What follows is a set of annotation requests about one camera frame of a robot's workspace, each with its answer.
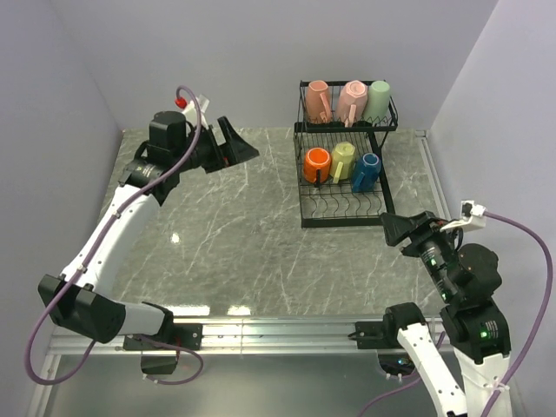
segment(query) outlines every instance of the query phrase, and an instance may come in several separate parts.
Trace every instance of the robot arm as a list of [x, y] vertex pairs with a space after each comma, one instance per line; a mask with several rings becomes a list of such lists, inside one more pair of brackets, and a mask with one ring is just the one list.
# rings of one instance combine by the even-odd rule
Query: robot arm
[[[76, 270], [82, 272], [75, 283], [69, 284], [70, 289], [50, 312], [56, 325], [101, 343], [107, 343], [121, 334], [146, 334], [152, 336], [154, 341], [170, 345], [175, 345], [176, 340], [188, 339], [187, 335], [178, 334], [183, 329], [175, 328], [174, 317], [169, 310], [149, 303], [112, 300], [112, 288], [117, 271], [136, 237], [164, 204], [169, 192], [177, 186], [182, 172], [203, 167], [210, 173], [259, 155], [234, 131], [226, 117], [219, 118], [218, 123], [225, 138], [224, 144], [216, 143], [212, 127], [205, 129], [201, 126], [195, 150], [180, 170], [146, 194], [139, 195], [124, 211], [117, 213], [116, 209], [123, 202], [174, 167], [191, 144], [193, 129], [187, 133], [187, 122], [182, 113], [165, 111], [155, 115], [149, 125], [149, 140], [142, 143], [134, 160], [124, 169], [119, 180], [120, 187], [93, 235], [59, 276], [45, 275], [39, 284], [39, 294], [47, 306]], [[112, 227], [89, 266], [84, 268], [83, 258], [109, 222], [113, 222]], [[195, 343], [189, 347], [199, 348], [200, 339], [196, 337]]]
[[438, 219], [430, 212], [413, 217], [381, 215], [387, 245], [396, 246], [409, 239], [401, 253], [421, 258], [447, 304], [440, 316], [460, 364], [465, 394], [429, 342], [432, 339], [417, 306], [394, 306], [387, 309], [384, 318], [387, 332], [391, 337], [395, 334], [417, 367], [439, 416], [478, 417], [494, 389], [502, 394], [489, 415], [512, 415], [507, 387], [498, 385], [510, 361], [507, 322], [492, 299], [501, 284], [496, 270], [498, 257], [478, 244], [467, 244], [459, 250], [453, 245], [457, 228], [469, 231], [485, 226], [484, 211], [484, 207], [468, 201], [462, 203], [461, 220], [454, 222]]

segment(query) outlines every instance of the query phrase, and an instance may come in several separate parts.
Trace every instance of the yellow mug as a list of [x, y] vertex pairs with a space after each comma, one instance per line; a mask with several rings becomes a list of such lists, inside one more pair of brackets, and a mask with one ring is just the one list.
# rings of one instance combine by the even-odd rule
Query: yellow mug
[[354, 169], [355, 162], [355, 146], [349, 142], [340, 142], [332, 151], [332, 165], [330, 166], [330, 175], [333, 184], [337, 184], [339, 180], [347, 180]]

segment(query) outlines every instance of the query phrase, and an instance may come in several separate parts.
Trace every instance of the mug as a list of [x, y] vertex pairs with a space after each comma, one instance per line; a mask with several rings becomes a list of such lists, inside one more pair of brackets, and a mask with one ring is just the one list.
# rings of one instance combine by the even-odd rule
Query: mug
[[305, 97], [305, 109], [308, 121], [311, 123], [332, 122], [328, 84], [321, 80], [309, 83]]
[[354, 193], [365, 193], [373, 189], [381, 173], [382, 162], [375, 154], [365, 154], [355, 164], [351, 177], [351, 190]]
[[355, 146], [349, 142], [340, 142], [332, 151], [332, 164], [330, 165], [330, 175], [333, 184], [339, 180], [346, 180], [351, 175], [355, 161]]
[[361, 119], [365, 104], [367, 104], [367, 86], [361, 81], [350, 81], [341, 89], [336, 116], [347, 128], [350, 128], [355, 121]]
[[312, 148], [305, 154], [303, 176], [311, 183], [322, 184], [330, 172], [330, 154], [323, 148]]
[[388, 112], [390, 103], [390, 84], [386, 81], [375, 81], [368, 88], [367, 107], [363, 111], [363, 119], [372, 124], [381, 123]]

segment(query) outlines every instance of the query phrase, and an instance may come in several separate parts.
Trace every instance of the marble table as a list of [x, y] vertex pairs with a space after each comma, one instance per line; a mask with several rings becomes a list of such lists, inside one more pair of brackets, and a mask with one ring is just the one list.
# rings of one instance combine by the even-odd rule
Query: marble table
[[[183, 174], [122, 265], [116, 299], [184, 315], [382, 314], [404, 301], [439, 312], [425, 269], [387, 247], [380, 227], [301, 228], [293, 129], [237, 131], [261, 156]], [[124, 132], [103, 211], [147, 138]], [[437, 212], [414, 132], [391, 133], [383, 156], [396, 212]]]

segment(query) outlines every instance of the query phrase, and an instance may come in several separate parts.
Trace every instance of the black dish rack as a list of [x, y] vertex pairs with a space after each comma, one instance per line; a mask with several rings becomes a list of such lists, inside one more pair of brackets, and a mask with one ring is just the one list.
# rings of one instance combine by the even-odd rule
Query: black dish rack
[[[380, 120], [358, 120], [351, 128], [335, 120], [335, 104], [341, 88], [348, 81], [326, 81], [331, 93], [333, 121], [312, 123], [305, 109], [305, 94], [309, 82], [300, 82], [300, 99], [297, 123], [294, 125], [295, 161], [299, 189], [302, 228], [338, 228], [344, 226], [380, 226], [380, 214], [395, 213], [394, 202], [382, 160], [382, 147], [388, 132], [398, 128], [398, 111], [390, 98], [387, 116]], [[370, 86], [372, 81], [362, 81]], [[379, 145], [376, 132], [384, 132]], [[324, 148], [332, 153], [339, 142], [350, 142], [355, 146], [355, 157], [373, 152], [382, 161], [379, 181], [372, 192], [352, 193], [350, 180], [340, 180], [337, 184], [328, 178], [323, 183], [313, 184], [303, 177], [303, 161], [311, 148]]]

